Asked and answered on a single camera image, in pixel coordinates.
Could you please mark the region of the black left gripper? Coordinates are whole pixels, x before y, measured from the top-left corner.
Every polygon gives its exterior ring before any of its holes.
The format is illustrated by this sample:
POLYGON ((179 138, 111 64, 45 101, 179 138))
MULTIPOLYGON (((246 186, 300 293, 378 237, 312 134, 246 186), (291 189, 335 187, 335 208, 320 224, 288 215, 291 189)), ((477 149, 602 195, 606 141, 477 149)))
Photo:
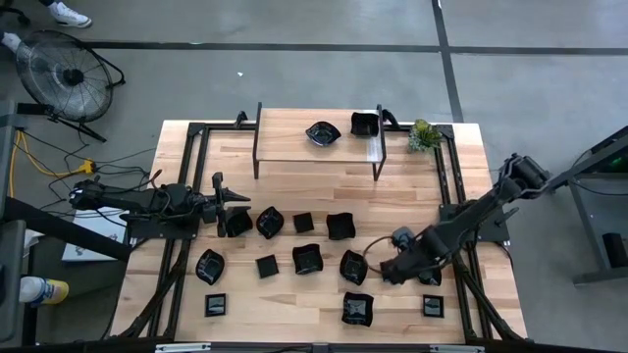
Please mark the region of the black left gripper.
POLYGON ((222 172, 216 172, 212 175, 214 194, 204 196, 202 203, 203 222, 205 224, 216 223, 219 237, 228 235, 226 221, 250 221, 250 216, 248 215, 249 207, 229 207, 225 211, 226 202, 249 202, 250 198, 237 194, 228 188, 224 189, 222 185, 223 180, 222 172))

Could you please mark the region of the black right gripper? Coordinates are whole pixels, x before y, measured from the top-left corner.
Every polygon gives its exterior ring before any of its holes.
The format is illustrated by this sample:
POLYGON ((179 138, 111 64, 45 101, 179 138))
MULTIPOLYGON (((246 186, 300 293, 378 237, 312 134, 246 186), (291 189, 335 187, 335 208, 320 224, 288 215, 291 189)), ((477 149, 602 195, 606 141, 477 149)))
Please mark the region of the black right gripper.
POLYGON ((409 227, 400 227, 392 233, 392 243, 399 250, 394 259, 380 263, 382 278, 391 284, 404 284, 416 277, 422 284, 432 283, 432 271, 425 270, 427 260, 418 249, 418 241, 409 227))

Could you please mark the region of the black wavy square mini bowl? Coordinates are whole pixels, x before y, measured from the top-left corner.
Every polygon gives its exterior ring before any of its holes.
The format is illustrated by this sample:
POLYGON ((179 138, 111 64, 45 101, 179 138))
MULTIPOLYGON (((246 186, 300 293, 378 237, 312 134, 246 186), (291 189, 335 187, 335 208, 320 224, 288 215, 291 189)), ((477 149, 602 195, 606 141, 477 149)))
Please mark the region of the black wavy square mini bowl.
POLYGON ((250 221, 238 222, 238 221, 225 221, 227 237, 237 237, 242 233, 249 231, 253 228, 253 222, 250 221))
POLYGON ((324 269, 323 257, 319 244, 307 244, 292 249, 292 259, 295 273, 300 276, 315 272, 322 272, 324 269))
POLYGON ((354 238, 356 228, 351 213, 329 214, 326 219, 330 240, 354 238))
POLYGON ((379 134, 379 116, 354 112, 351 115, 350 133, 357 137, 375 137, 379 134))
POLYGON ((342 301, 341 320, 348 325, 369 327, 373 322, 373 303, 371 295, 347 292, 342 301))

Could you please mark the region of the small black square plate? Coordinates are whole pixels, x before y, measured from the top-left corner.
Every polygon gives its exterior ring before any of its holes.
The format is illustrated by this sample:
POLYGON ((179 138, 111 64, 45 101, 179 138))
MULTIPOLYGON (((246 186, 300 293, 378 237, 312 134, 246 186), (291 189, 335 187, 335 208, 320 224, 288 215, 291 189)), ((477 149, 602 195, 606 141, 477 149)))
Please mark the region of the small black square plate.
POLYGON ((279 273, 275 255, 268 255, 257 259, 256 265, 260 278, 271 277, 279 273))
POLYGON ((225 316, 227 312, 227 295, 225 293, 208 294, 205 296, 205 317, 225 316))
POLYGON ((445 316, 445 300, 438 295, 423 295, 423 316, 443 318, 445 316))
POLYGON ((305 233, 315 229, 312 214, 309 212, 294 215, 292 219, 297 233, 305 233))

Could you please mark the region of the small green potted plant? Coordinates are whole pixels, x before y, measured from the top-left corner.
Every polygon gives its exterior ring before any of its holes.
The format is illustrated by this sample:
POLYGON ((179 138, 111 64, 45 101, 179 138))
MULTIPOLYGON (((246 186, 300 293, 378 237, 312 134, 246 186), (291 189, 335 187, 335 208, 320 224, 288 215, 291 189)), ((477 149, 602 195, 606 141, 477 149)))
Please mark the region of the small green potted plant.
POLYGON ((408 133, 408 151, 424 152, 441 148, 442 135, 438 129, 425 120, 414 122, 408 133))

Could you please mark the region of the black metal beam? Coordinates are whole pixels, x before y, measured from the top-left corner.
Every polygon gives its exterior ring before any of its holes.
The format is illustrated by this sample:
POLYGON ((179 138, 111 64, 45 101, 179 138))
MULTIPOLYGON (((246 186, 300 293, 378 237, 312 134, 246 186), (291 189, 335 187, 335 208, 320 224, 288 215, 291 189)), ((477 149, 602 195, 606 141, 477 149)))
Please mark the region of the black metal beam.
POLYGON ((131 248, 123 243, 88 228, 54 217, 12 197, 6 197, 0 203, 0 219, 6 222, 24 221, 29 229, 119 261, 127 262, 131 254, 131 248))

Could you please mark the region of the black floor fan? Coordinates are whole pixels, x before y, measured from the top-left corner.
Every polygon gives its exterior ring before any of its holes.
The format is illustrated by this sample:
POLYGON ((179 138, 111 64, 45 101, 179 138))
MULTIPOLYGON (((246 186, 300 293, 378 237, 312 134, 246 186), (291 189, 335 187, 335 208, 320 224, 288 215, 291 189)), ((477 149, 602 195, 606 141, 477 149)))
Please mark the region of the black floor fan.
POLYGON ((102 118, 124 72, 87 43, 60 31, 38 30, 16 51, 19 79, 32 98, 19 103, 20 115, 45 116, 99 141, 106 138, 87 125, 102 118))

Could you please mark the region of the white yellow plastic bottle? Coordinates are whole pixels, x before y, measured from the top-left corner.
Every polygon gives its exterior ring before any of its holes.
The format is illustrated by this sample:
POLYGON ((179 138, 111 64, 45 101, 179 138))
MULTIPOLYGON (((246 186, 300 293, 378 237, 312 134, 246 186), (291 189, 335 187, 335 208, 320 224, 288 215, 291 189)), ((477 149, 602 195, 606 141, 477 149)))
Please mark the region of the white yellow plastic bottle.
POLYGON ((44 277, 22 277, 19 301, 33 307, 56 305, 66 299, 69 291, 70 287, 64 281, 44 277))

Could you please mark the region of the black box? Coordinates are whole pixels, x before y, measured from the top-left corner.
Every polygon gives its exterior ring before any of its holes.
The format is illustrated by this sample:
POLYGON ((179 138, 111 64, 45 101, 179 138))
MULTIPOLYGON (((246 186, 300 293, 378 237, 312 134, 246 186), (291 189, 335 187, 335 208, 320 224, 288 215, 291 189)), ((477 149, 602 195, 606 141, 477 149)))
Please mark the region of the black box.
POLYGON ((609 232, 602 236, 608 262, 612 268, 628 267, 628 251, 619 233, 609 232))

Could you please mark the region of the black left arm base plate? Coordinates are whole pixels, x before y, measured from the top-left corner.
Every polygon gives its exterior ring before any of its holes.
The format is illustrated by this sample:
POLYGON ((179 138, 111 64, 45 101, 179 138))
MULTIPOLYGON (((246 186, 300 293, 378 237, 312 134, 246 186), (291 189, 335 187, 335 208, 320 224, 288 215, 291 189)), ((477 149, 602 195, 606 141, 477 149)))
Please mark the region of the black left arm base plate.
POLYGON ((125 214, 121 219, 127 223, 130 237, 137 239, 193 239, 197 235, 199 225, 197 216, 160 220, 156 217, 141 218, 138 215, 125 214))

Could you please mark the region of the black metal table frame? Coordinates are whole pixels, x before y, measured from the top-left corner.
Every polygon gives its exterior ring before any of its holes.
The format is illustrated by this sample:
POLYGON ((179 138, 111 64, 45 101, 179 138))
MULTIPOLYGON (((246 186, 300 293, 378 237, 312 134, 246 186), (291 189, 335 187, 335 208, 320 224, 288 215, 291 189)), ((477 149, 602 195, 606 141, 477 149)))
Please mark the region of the black metal table frame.
POLYGON ((442 204, 463 204, 492 187, 480 129, 475 124, 438 124, 440 149, 411 153, 409 124, 384 125, 387 160, 378 179, 370 164, 262 162, 253 175, 256 120, 166 121, 153 162, 162 183, 183 182, 212 192, 212 175, 222 172, 226 187, 249 197, 251 217, 274 206, 285 218, 271 239, 256 229, 219 237, 201 223, 194 239, 153 238, 131 253, 113 319, 117 336, 144 335, 168 342, 221 345, 309 343, 363 350, 400 343, 457 344, 474 338, 517 337, 526 332, 510 264, 490 243, 464 243, 443 271, 440 286, 416 279, 391 284, 380 263, 396 255, 391 235, 399 227, 419 232, 439 218, 442 204), (311 213, 314 230, 297 233, 293 216, 311 213), (329 214, 351 213, 354 238, 330 240, 329 214), (319 244, 324 269, 295 273, 292 249, 319 244), (211 249, 225 259, 218 281, 195 274, 211 249), (361 285, 340 276, 346 250, 364 257, 361 285), (256 260, 275 255, 279 273, 260 278, 256 260), (341 320, 347 292, 374 298, 369 327, 341 320), (205 317, 205 296, 225 293, 225 316, 205 317), (423 295, 445 300, 445 316, 423 316, 423 295))

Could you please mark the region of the wooden shelf black frame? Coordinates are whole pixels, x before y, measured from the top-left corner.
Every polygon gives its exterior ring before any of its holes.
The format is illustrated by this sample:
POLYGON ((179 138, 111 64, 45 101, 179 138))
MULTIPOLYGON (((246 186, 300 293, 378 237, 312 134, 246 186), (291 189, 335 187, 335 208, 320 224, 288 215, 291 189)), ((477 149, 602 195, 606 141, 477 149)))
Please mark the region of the wooden shelf black frame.
POLYGON ((262 162, 317 162, 342 164, 370 164, 373 178, 378 179, 385 161, 387 146, 383 110, 346 109, 289 109, 258 108, 253 142, 253 175, 259 177, 262 162), (354 112, 379 116, 379 136, 383 158, 379 163, 367 160, 367 143, 371 137, 357 137, 350 133, 354 112), (318 146, 308 139, 305 131, 317 122, 328 122, 341 133, 332 145, 318 146))

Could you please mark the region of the silver metal bracket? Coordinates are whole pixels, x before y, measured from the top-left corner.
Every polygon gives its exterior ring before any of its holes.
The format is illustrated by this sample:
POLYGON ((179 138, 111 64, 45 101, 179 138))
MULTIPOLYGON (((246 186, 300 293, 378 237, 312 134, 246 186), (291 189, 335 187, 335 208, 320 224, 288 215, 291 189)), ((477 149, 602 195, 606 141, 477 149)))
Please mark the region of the silver metal bracket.
POLYGON ((482 346, 439 344, 429 347, 430 353, 486 353, 482 346))
POLYGON ((212 349, 209 342, 158 344, 154 353, 207 353, 212 349))

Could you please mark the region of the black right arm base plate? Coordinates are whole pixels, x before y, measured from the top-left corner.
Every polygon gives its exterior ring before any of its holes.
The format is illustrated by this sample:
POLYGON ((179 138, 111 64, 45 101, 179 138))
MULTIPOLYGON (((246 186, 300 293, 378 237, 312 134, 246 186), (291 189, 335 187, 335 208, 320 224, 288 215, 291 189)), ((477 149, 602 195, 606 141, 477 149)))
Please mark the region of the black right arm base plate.
MULTIPOLYGON (((452 219, 459 211, 462 210, 461 204, 442 204, 439 209, 439 217, 441 221, 447 221, 452 219)), ((509 216, 503 211, 502 208, 498 208, 488 218, 482 222, 479 232, 478 240, 480 242, 499 242, 504 243, 510 240, 510 236, 507 230, 506 221, 509 216)))

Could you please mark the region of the gray metal desk frame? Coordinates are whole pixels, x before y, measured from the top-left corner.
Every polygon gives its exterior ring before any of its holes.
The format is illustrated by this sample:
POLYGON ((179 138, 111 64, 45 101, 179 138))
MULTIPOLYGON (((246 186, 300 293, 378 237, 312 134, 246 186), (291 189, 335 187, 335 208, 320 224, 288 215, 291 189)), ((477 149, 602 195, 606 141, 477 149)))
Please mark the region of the gray metal desk frame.
POLYGON ((628 251, 628 126, 597 143, 554 177, 549 190, 567 187, 594 251, 597 268, 576 276, 575 285, 628 279, 628 267, 612 268, 602 236, 619 233, 628 251))

